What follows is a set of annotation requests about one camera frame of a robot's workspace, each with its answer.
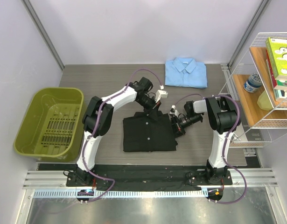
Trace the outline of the black long sleeve shirt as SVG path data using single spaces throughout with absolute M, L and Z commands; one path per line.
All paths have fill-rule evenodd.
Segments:
M 177 142 L 169 115 L 158 112 L 157 120 L 142 112 L 123 119 L 123 151 L 165 152 L 176 151 Z

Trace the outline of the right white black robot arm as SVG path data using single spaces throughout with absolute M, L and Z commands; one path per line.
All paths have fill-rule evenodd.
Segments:
M 208 115 L 213 142 L 210 156 L 203 172 L 188 173 L 189 179 L 199 178 L 207 184 L 222 183 L 227 178 L 228 151 L 230 142 L 240 123 L 240 111 L 237 103 L 228 95 L 204 98 L 198 101 L 188 101 L 184 105 L 185 115 L 181 115 L 176 105 L 171 106 L 169 115 L 175 137 L 183 136 L 185 128 L 203 121 L 203 115 Z

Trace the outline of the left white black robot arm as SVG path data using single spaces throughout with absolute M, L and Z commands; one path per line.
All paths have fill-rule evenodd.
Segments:
M 152 82 L 143 77 L 140 81 L 129 82 L 121 90 L 107 97 L 99 98 L 94 96 L 83 116 L 84 139 L 81 147 L 81 153 L 76 162 L 76 169 L 71 178 L 73 181 L 83 186 L 89 186 L 93 182 L 94 174 L 91 170 L 95 166 L 95 157 L 102 137 L 109 131 L 112 123 L 112 117 L 121 107 L 131 102 L 139 103 L 144 112 L 148 115 L 158 109 L 162 98 L 168 97 L 168 92 L 164 90 L 164 85 L 154 97 L 150 97 L 148 92 L 153 88 Z

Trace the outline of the folded light blue shirt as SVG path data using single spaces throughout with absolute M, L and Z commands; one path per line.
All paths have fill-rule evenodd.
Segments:
M 165 62 L 165 85 L 206 89 L 208 87 L 206 65 L 194 58 L 176 57 Z

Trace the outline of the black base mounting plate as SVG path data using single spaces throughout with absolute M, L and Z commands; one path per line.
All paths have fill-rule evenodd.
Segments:
M 96 165 L 94 175 L 81 173 L 76 165 L 42 163 L 40 171 L 60 171 L 68 187 L 95 187 L 106 190 L 115 180 L 113 191 L 186 191 L 202 186 L 231 186 L 231 174 L 207 179 L 205 166 Z

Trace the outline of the pale green plastic object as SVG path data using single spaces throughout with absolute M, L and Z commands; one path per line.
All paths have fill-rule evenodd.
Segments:
M 261 110 L 270 111 L 273 109 L 273 106 L 266 91 L 263 91 L 258 97 L 257 105 Z

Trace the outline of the olive green plastic basket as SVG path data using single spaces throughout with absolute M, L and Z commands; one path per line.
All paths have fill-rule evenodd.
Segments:
M 14 141 L 16 153 L 47 162 L 71 162 L 83 139 L 84 94 L 77 88 L 39 90 Z

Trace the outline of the green book on top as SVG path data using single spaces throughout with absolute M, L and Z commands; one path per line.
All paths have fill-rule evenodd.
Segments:
M 275 79 L 287 81 L 287 39 L 268 37 L 266 50 Z

